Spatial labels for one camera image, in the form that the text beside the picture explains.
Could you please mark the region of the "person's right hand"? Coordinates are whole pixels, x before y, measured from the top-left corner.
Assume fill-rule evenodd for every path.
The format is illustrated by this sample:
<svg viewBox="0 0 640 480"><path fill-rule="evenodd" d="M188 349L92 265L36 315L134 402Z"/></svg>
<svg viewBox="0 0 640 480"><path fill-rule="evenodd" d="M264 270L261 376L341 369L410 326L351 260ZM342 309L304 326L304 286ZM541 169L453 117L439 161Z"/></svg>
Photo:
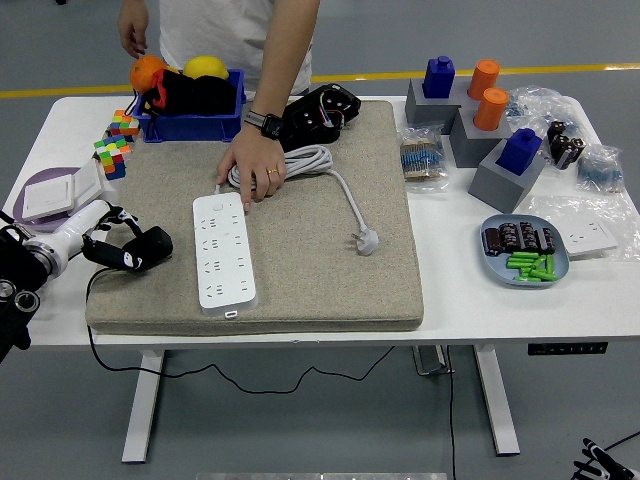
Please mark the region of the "person's right hand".
<svg viewBox="0 0 640 480"><path fill-rule="evenodd" d="M118 32L124 51L134 59L146 53L147 8L142 4L123 4L118 17Z"/></svg>

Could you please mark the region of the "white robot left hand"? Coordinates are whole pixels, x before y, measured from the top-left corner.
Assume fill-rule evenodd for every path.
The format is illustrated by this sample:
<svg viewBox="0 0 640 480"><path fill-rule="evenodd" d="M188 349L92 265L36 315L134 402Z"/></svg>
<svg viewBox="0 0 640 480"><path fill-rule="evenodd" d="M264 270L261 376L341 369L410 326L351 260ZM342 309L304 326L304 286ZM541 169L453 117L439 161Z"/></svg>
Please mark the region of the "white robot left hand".
<svg viewBox="0 0 640 480"><path fill-rule="evenodd" d="M135 216L105 200L94 200L41 240L44 253L49 256L50 274L59 276L69 260L81 252L84 238L90 238L94 230L106 223L125 223L136 236L142 234Z"/></svg>

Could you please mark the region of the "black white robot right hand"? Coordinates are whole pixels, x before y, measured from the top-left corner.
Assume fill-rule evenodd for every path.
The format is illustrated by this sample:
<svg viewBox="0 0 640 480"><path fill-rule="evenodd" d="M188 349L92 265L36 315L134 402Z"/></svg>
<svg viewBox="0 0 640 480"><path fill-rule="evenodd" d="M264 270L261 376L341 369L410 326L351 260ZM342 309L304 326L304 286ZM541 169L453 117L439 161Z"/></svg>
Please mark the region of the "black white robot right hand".
<svg viewBox="0 0 640 480"><path fill-rule="evenodd" d="M582 453L590 460L590 463L574 461L576 470L572 479L630 480L639 478L637 470L614 460L591 439L584 438L582 442L584 445Z"/></svg>

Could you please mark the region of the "person's left hand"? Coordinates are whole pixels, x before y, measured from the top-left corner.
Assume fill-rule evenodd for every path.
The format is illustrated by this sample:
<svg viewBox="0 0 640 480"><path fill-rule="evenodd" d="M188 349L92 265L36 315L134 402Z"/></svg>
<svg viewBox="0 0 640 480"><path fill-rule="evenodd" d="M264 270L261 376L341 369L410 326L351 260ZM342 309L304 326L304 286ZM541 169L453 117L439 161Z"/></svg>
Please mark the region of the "person's left hand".
<svg viewBox="0 0 640 480"><path fill-rule="evenodd" d="M218 185L227 181L233 166L240 175L240 196L246 213L254 201L273 196L286 178L285 156L280 143L263 136L256 126L247 123L218 163Z"/></svg>

